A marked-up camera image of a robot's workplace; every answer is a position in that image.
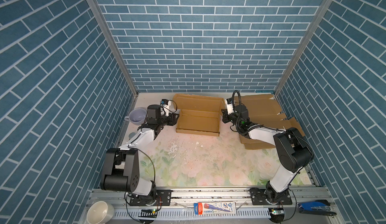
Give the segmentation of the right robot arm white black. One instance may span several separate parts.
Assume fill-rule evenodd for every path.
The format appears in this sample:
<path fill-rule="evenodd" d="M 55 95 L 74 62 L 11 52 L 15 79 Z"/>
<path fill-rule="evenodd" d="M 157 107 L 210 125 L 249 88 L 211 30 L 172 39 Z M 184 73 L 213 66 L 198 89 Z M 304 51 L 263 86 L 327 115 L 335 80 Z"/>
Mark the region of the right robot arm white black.
<path fill-rule="evenodd" d="M 228 104 L 221 110 L 222 121 L 231 122 L 243 137 L 275 146 L 280 166 L 266 184 L 264 197 L 269 204 L 279 204 L 288 197 L 290 184 L 314 158 L 314 152 L 298 129 L 291 127 L 282 130 L 253 123 L 246 117 L 246 111 L 244 105 Z"/>

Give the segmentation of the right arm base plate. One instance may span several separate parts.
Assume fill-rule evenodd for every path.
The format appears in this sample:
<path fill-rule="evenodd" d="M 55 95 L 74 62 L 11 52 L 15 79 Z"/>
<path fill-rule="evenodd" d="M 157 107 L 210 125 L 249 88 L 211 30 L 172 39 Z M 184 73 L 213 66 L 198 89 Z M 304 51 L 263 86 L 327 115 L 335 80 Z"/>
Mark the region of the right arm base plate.
<path fill-rule="evenodd" d="M 251 188 L 249 190 L 251 201 L 254 206 L 262 205 L 292 205 L 289 190 L 275 192 L 273 189 Z"/>

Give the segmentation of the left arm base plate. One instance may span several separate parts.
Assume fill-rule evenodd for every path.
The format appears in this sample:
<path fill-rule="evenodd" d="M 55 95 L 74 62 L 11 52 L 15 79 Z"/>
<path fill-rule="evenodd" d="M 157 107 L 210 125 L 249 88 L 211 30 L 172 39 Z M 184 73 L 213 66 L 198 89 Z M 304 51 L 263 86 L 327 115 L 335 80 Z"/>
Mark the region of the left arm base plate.
<path fill-rule="evenodd" d="M 170 206 L 171 200 L 170 189 L 152 189 L 149 195 L 130 194 L 127 201 L 129 206 Z"/>

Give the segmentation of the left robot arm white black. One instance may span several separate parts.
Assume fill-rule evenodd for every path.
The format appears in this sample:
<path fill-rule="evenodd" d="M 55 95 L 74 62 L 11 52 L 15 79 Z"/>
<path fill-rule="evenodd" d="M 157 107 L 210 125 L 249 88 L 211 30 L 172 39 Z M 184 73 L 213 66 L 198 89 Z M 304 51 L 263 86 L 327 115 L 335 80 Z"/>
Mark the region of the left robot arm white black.
<path fill-rule="evenodd" d="M 102 190 L 125 192 L 131 206 L 150 206 L 161 202 L 155 178 L 145 180 L 140 177 L 139 153 L 144 153 L 141 148 L 153 142 L 165 126 L 177 124 L 180 115 L 170 110 L 172 105 L 177 108 L 176 103 L 168 99 L 149 105 L 145 121 L 138 127 L 137 133 L 120 147 L 107 150 L 101 172 Z"/>

